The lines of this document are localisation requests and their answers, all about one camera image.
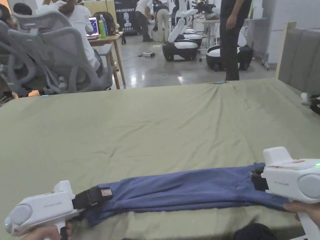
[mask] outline power strip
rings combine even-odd
[[[155,56],[155,53],[154,52],[144,52],[142,54],[143,57],[146,57],[146,58],[151,58],[151,57],[154,57]]]

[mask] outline bed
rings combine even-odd
[[[319,158],[320,116],[278,79],[13,100],[0,108],[0,219],[24,197],[70,180],[74,193],[123,178],[263,162],[265,148]],[[250,222],[281,239],[301,233],[294,214],[261,206],[123,213],[75,240],[231,239]],[[0,229],[2,240],[13,239]]]

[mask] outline green bottle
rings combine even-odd
[[[103,21],[99,21],[99,29],[100,29],[100,37],[101,38],[106,38],[106,30],[104,29],[104,23]]]

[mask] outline label tag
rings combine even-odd
[[[111,196],[112,191],[111,191],[111,189],[103,189],[103,190],[101,190],[101,194],[102,194],[102,196]]]

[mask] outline chair armrest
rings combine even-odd
[[[104,44],[103,46],[100,46],[96,48],[99,56],[107,56],[110,54],[112,49],[112,44]]]

